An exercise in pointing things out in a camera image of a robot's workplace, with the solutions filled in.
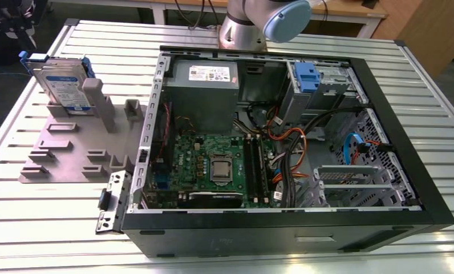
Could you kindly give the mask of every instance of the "power supply label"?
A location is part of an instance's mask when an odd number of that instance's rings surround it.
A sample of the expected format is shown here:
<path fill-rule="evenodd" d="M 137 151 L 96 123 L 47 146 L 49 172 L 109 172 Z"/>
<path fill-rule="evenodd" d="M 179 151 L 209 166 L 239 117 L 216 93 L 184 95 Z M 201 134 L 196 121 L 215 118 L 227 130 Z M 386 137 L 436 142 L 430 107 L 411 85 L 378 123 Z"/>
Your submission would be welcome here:
<path fill-rule="evenodd" d="M 229 82 L 228 67 L 191 66 L 188 80 Z"/>
<path fill-rule="evenodd" d="M 72 76 L 47 76 L 51 92 L 69 113 L 89 110 L 89 103 L 85 95 L 79 90 L 79 81 Z"/>

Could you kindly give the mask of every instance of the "ram slot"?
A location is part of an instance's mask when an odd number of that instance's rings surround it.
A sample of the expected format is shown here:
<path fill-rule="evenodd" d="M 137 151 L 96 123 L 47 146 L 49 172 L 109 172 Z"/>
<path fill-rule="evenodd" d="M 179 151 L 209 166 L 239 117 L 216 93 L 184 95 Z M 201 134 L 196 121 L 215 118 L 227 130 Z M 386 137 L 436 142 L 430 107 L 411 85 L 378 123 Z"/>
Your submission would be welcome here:
<path fill-rule="evenodd" d="M 263 191 L 263 166 L 261 166 L 261 154 L 260 154 L 260 147 L 259 147 L 259 141 L 256 139 L 252 140 L 252 160 L 253 160 L 253 165 L 252 165 L 252 169 L 253 169 L 253 174 L 255 174 L 255 190 L 256 190 L 256 198 L 260 199 L 264 195 L 264 191 Z"/>
<path fill-rule="evenodd" d="M 245 186 L 247 196 L 249 200 L 256 197 L 255 189 L 255 176 L 252 172 L 252 152 L 251 152 L 251 138 L 244 138 L 244 174 L 245 174 Z"/>
<path fill-rule="evenodd" d="M 261 186 L 263 186 L 263 199 L 264 201 L 268 200 L 269 197 L 269 190 L 268 190 L 268 181 L 267 181 L 267 163 L 264 160 L 264 145 L 261 138 L 259 140 L 259 158 L 260 158 L 260 171 L 261 171 Z"/>

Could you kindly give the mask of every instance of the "open computer tower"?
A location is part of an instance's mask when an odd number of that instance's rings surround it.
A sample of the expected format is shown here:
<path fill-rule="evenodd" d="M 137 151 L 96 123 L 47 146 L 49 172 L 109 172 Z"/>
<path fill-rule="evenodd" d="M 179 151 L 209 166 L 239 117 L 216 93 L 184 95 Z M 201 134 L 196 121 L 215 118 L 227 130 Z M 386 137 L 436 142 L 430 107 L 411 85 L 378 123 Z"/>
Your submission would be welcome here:
<path fill-rule="evenodd" d="M 363 59 L 175 47 L 100 209 L 149 257 L 370 251 L 454 224 Z"/>

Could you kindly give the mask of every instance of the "cpu socket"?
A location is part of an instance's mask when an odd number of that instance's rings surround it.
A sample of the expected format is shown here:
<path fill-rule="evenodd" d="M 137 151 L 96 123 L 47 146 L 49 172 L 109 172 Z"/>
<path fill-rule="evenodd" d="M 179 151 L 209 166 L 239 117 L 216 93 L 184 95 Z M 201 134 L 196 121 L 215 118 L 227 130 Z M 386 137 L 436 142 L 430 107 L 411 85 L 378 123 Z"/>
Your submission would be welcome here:
<path fill-rule="evenodd" d="M 209 180 L 219 186 L 232 182 L 231 158 L 209 158 Z"/>

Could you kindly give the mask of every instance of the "table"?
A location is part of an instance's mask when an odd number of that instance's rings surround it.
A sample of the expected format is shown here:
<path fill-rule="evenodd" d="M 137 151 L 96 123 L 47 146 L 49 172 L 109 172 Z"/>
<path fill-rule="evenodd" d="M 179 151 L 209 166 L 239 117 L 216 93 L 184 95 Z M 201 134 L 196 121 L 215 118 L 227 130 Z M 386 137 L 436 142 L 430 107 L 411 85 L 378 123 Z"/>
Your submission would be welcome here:
<path fill-rule="evenodd" d="M 48 54 L 87 54 L 112 102 L 148 101 L 160 45 L 213 48 L 216 32 L 80 21 Z M 410 51 L 392 41 L 300 35 L 268 51 L 364 58 L 454 214 L 454 108 Z M 0 269 L 45 273 L 454 273 L 454 226 L 370 252 L 148 259 L 125 235 L 95 235 L 101 183 L 20 184 L 49 114 L 32 78 L 0 128 Z"/>
<path fill-rule="evenodd" d="M 107 6 L 139 7 L 152 9 L 153 21 L 157 25 L 165 24 L 164 11 L 177 10 L 175 0 L 51 0 L 51 2 L 79 3 Z M 201 0 L 177 0 L 181 10 L 200 11 Z M 227 13 L 228 0 L 212 0 L 215 12 Z M 327 21 L 363 24 L 357 38 L 371 38 L 379 22 L 387 17 L 387 13 L 378 4 L 374 9 L 362 7 L 360 1 L 355 0 L 327 0 L 328 17 Z M 211 12 L 208 1 L 205 1 L 205 12 Z M 321 21 L 324 5 L 312 7 L 312 20 Z"/>

